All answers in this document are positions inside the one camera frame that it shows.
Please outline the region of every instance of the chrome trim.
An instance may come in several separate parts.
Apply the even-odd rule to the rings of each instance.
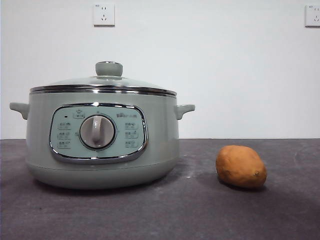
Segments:
[[[32,91],[29,95],[34,94],[59,94],[59,93],[94,93],[94,94],[133,94],[133,95],[150,95],[150,96],[162,96],[176,99],[176,95],[150,92],[150,91],[136,91],[136,90],[107,90],[99,88],[91,89],[60,89],[60,90],[37,90]]]
[[[56,112],[63,108],[83,107],[83,106],[87,106],[87,107],[103,106],[103,107],[114,107],[114,108],[129,108],[129,109],[137,110],[141,115],[141,119],[142,119],[142,127],[143,127],[143,135],[144,135],[142,146],[130,154],[113,156],[113,157],[73,157],[73,156],[63,155],[57,152],[51,143],[51,130],[52,130],[54,116]],[[135,105],[127,105],[127,104],[121,104],[121,103],[100,103],[100,102],[64,104],[61,107],[57,108],[52,115],[50,133],[49,133],[49,146],[51,148],[51,153],[53,157],[58,161],[61,161],[64,163],[96,165],[96,164],[112,164],[112,163],[122,163],[122,162],[132,161],[137,159],[139,156],[141,156],[146,146],[148,145],[148,142],[149,142],[149,137],[148,137],[148,128],[147,128],[145,114],[139,107]]]
[[[66,84],[66,85],[51,85],[51,86],[36,86],[30,89],[30,93],[38,91],[74,91],[79,92],[80,90],[99,90],[99,91],[134,91],[143,93],[157,93],[165,95],[176,96],[175,91],[153,88],[153,87],[139,87],[139,86],[121,86],[121,85],[86,85],[86,84]]]

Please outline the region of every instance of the lid knob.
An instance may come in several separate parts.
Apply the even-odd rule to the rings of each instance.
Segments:
[[[98,76],[121,77],[123,66],[115,61],[99,61],[95,64],[95,72]]]

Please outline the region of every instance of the button label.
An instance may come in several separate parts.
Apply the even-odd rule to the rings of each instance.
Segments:
[[[74,119],[84,119],[85,118],[85,113],[80,109],[76,110],[72,115],[73,115]]]
[[[126,139],[137,139],[138,138],[137,131],[126,131],[124,134],[125,134]]]
[[[70,141],[59,141],[57,144],[58,149],[71,149]]]
[[[70,122],[60,122],[58,124],[59,130],[70,130],[71,129],[71,123]]]
[[[134,122],[126,122],[124,125],[125,130],[138,129],[138,125]]]
[[[70,139],[70,132],[69,131],[59,132],[58,139],[59,140],[69,140]]]
[[[136,148],[138,144],[135,141],[126,141],[125,147],[128,148]]]

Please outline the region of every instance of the electric hot pot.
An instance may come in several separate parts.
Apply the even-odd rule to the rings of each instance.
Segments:
[[[179,158],[178,120],[194,105],[174,91],[122,77],[113,61],[97,76],[30,90],[29,104],[10,103],[27,120],[26,164],[39,181],[69,189],[151,182]]]

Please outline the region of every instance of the control panel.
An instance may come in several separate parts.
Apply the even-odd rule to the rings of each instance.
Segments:
[[[144,114],[138,107],[94,102],[57,109],[49,143],[64,162],[103,164],[136,159],[147,139]]]

